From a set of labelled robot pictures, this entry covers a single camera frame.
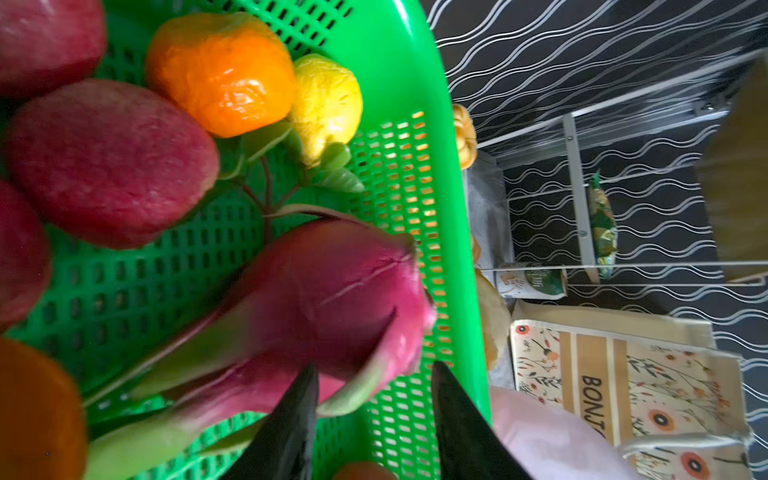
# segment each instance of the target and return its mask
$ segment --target orange flower print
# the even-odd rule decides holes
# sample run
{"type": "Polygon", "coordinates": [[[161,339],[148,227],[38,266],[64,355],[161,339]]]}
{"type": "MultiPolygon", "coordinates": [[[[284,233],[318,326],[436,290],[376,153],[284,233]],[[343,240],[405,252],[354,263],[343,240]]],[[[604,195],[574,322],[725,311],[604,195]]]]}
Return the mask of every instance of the orange flower print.
{"type": "Polygon", "coordinates": [[[661,410],[650,410],[648,419],[663,432],[672,432],[674,430],[674,420],[672,416],[661,410]]]}
{"type": "Polygon", "coordinates": [[[710,477],[710,467],[707,462],[699,455],[693,452],[685,452],[680,455],[683,471],[696,480],[708,480],[710,477]]]}

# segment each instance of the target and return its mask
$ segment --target dragon fruit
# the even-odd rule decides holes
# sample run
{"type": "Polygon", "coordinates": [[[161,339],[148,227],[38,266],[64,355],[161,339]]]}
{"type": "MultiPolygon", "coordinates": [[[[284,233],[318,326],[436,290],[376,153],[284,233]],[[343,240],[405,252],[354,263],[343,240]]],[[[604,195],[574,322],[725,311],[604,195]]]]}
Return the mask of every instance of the dragon fruit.
{"type": "Polygon", "coordinates": [[[291,213],[324,218],[268,245],[211,313],[86,402],[148,369],[131,395],[175,400],[96,439],[86,478],[135,475],[232,415],[271,412],[310,363],[319,370],[322,416],[351,413],[418,369],[437,312],[413,238],[320,207],[289,205],[275,216],[291,213]]]}

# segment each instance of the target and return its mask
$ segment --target red apple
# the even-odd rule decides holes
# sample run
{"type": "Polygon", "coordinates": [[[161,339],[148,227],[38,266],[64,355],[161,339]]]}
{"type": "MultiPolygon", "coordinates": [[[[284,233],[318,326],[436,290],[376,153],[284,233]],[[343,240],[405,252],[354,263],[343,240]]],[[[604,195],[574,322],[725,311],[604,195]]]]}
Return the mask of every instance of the red apple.
{"type": "Polygon", "coordinates": [[[146,88],[95,78],[21,107],[6,151],[46,220],[119,250],[178,223],[219,173],[213,138],[189,114],[146,88]]]}
{"type": "Polygon", "coordinates": [[[0,180],[0,333],[21,322],[51,282],[51,248],[32,206],[0,180]]]}
{"type": "Polygon", "coordinates": [[[101,0],[0,0],[0,97],[80,81],[107,48],[101,0]]]}

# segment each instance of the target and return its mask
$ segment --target green plastic basket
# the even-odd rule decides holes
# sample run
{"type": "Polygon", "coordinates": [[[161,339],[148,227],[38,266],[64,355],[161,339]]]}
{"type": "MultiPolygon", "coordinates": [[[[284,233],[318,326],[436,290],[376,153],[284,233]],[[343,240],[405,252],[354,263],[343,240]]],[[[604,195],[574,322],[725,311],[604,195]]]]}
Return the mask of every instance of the green plastic basket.
{"type": "MultiPolygon", "coordinates": [[[[165,20],[191,12],[245,11],[259,16],[295,58],[326,55],[350,68],[365,103],[351,145],[362,195],[305,189],[293,201],[351,212],[420,242],[427,287],[439,305],[425,338],[420,373],[402,377],[358,412],[318,425],[314,478],[330,478],[344,463],[375,460],[400,478],[439,476],[429,392],[429,367],[447,362],[489,417],[488,384],[470,238],[442,63],[416,0],[107,0],[110,45],[98,76],[144,82],[144,55],[165,20]]],[[[270,158],[276,197],[296,182],[297,168],[276,149],[270,158]]],[[[261,190],[263,178],[253,186],[261,190]]],[[[282,219],[281,234],[306,218],[282,219]]],[[[259,214],[230,194],[191,222],[140,250],[115,252],[77,241],[54,227],[55,277],[27,322],[10,335],[61,361],[84,392],[118,374],[181,325],[192,299],[251,258],[261,247],[259,214]]],[[[110,396],[89,422],[162,406],[110,396]]],[[[237,454],[198,452],[251,423],[243,414],[205,432],[184,455],[137,479],[217,478],[237,454]]]]}

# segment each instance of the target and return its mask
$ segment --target orange fruit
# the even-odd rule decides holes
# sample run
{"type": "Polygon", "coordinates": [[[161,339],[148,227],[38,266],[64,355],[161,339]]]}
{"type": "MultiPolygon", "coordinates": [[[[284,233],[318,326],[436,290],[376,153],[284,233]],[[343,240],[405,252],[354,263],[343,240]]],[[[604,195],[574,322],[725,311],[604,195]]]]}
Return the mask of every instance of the orange fruit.
{"type": "Polygon", "coordinates": [[[246,12],[165,22],[150,43],[146,70],[152,90],[222,138],[282,120],[296,93],[288,49],[246,12]]]}
{"type": "Polygon", "coordinates": [[[0,338],[0,476],[80,480],[87,433],[72,378],[37,350],[0,338]]]}
{"type": "Polygon", "coordinates": [[[344,465],[333,480],[397,480],[397,477],[378,463],[357,462],[344,465]]]}

